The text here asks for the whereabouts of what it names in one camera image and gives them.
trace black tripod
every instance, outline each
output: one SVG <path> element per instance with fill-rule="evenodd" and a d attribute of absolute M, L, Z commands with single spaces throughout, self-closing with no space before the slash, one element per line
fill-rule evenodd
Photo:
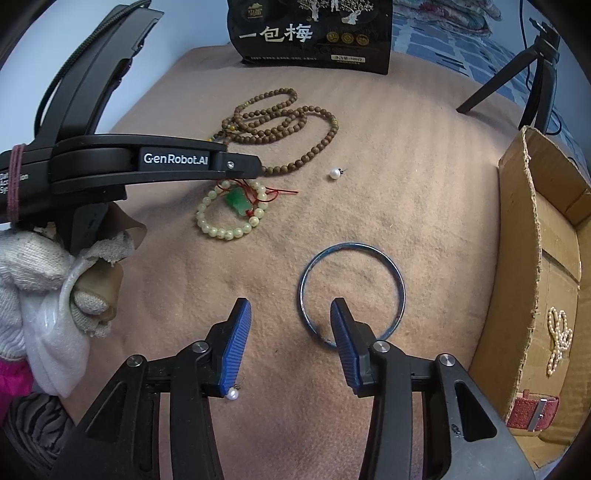
<path fill-rule="evenodd" d="M 544 22 L 540 25 L 532 18 L 530 18 L 530 22 L 540 32 L 535 38 L 534 44 L 517 54 L 500 72 L 461 104 L 456 109 L 459 113 L 468 113 L 486 97 L 527 68 L 534 60 L 537 60 L 534 83 L 531 86 L 530 97 L 527 99 L 519 128 L 531 125 L 535 117 L 534 126 L 543 134 L 546 133 L 556 93 L 556 64 L 558 63 L 560 36 L 556 30 Z"/>

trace white pearl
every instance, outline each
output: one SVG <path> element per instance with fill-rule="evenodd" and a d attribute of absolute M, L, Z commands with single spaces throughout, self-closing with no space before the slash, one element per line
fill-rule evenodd
<path fill-rule="evenodd" d="M 226 398 L 228 400 L 237 400 L 238 399 L 238 390 L 236 390 L 236 388 L 234 388 L 234 387 L 230 387 L 230 389 L 228 389 L 228 393 L 226 394 Z"/>

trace white glove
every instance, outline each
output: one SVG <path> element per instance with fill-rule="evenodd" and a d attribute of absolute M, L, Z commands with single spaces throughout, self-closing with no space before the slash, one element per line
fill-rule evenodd
<path fill-rule="evenodd" d="M 77 305 L 72 288 L 99 258 L 114 263 L 133 250 L 126 232 L 95 243 L 77 258 L 35 232 L 0 232 L 0 358 L 27 356 L 46 393 L 70 395 L 88 362 L 90 340 L 85 332 L 108 332 L 84 313 L 93 302 L 81 296 L 84 304 Z"/>

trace gloved hand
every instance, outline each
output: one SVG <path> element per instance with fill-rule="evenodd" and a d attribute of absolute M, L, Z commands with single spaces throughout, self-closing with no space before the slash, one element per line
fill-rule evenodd
<path fill-rule="evenodd" d="M 121 271 L 111 265 L 133 250 L 126 232 L 96 242 L 76 258 L 39 233 L 0 232 L 0 359 L 26 357 L 46 393 L 67 397 L 85 372 L 88 335 L 105 336 L 116 312 L 112 291 L 118 291 Z M 97 263 L 99 268 L 91 271 Z M 111 279 L 114 286 L 103 285 L 105 294 L 95 294 L 88 288 L 93 278 L 95 287 L 100 278 L 105 283 Z"/>

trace bangle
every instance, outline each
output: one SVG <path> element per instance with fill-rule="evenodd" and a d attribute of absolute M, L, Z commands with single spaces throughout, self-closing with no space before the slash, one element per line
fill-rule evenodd
<path fill-rule="evenodd" d="M 318 329 L 315 327 L 314 323 L 308 317 L 306 309 L 304 308 L 304 287 L 306 286 L 306 281 L 308 279 L 308 275 L 312 271 L 312 268 L 324 257 L 330 255 L 331 253 L 338 252 L 339 250 L 364 250 L 366 252 L 369 252 L 373 256 L 380 259 L 392 273 L 394 281 L 396 282 L 396 285 L 398 287 L 398 312 L 390 326 L 386 329 L 386 331 L 377 338 L 378 340 L 387 340 L 394 333 L 394 330 L 396 330 L 396 328 L 400 324 L 400 320 L 402 320 L 402 316 L 404 314 L 404 306 L 406 304 L 406 290 L 404 288 L 404 281 L 402 280 L 400 270 L 398 270 L 398 267 L 392 261 L 392 259 L 390 259 L 390 257 L 388 257 L 386 254 L 384 254 L 377 248 L 366 244 L 359 244 L 357 242 L 344 242 L 341 244 L 336 244 L 332 247 L 328 247 L 322 250 L 322 252 L 320 252 L 312 260 L 310 260 L 310 262 L 306 265 L 306 268 L 304 269 L 304 272 L 301 275 L 300 284 L 298 285 L 297 306 L 302 321 L 304 322 L 308 330 L 314 335 L 316 335 L 318 338 L 320 338 L 320 340 L 322 340 L 326 345 L 328 345 L 331 348 L 336 348 L 336 343 L 332 342 L 328 338 L 323 337 L 318 332 Z"/>

